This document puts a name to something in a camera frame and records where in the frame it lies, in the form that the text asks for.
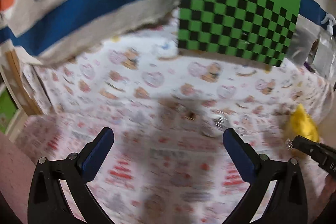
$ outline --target green object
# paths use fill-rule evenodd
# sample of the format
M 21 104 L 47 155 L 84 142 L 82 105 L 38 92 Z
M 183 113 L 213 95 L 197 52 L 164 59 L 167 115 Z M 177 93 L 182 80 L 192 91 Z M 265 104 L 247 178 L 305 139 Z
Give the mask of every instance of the green object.
M 178 47 L 280 66 L 300 0 L 181 0 Z
M 5 89 L 2 94 L 0 94 L 0 131 L 5 133 L 7 126 L 11 119 L 14 117 L 17 111 L 17 107 L 8 90 Z

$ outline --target blue gripper pad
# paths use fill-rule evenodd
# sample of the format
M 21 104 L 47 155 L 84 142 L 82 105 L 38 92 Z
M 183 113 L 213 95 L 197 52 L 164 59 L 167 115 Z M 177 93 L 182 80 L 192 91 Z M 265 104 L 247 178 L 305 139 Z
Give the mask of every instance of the blue gripper pad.
M 93 181 L 114 142 L 111 128 L 104 127 L 79 153 L 77 165 L 85 183 Z
M 243 181 L 253 183 L 260 167 L 258 154 L 232 128 L 224 131 L 223 144 Z

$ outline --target patterned tablecloth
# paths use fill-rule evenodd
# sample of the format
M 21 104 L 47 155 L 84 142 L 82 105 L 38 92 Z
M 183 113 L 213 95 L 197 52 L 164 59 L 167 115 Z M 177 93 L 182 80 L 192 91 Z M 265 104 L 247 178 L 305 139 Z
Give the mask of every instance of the patterned tablecloth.
M 89 187 L 116 223 L 222 223 L 248 184 L 221 139 L 202 135 L 213 130 L 211 117 L 226 113 L 258 153 L 287 161 L 288 114 L 302 103 L 318 122 L 333 99 L 323 78 L 286 59 L 276 68 L 220 54 L 178 55 L 176 15 L 167 25 L 103 41 L 62 66 L 23 69 L 41 108 L 49 111 L 39 79 L 58 113 L 30 117 L 16 142 L 34 162 L 65 158 L 103 126 L 114 130 L 115 143 Z M 310 159 L 299 162 L 312 214 L 325 173 Z

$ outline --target yellow cloth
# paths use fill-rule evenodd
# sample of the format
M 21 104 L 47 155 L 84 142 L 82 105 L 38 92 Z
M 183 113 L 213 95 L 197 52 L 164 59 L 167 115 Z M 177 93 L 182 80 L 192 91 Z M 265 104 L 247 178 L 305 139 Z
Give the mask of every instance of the yellow cloth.
M 303 136 L 313 142 L 319 141 L 319 133 L 317 131 L 317 126 L 305 111 L 302 104 L 299 104 L 295 112 L 291 114 L 289 119 L 289 130 L 291 131 L 291 140 L 296 136 Z

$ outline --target checkerboard pattern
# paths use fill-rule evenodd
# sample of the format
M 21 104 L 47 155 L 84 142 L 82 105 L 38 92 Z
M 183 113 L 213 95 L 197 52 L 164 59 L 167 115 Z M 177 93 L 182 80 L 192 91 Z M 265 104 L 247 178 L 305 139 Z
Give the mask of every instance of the checkerboard pattern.
M 280 66 L 296 21 L 271 0 L 181 0 L 178 46 Z

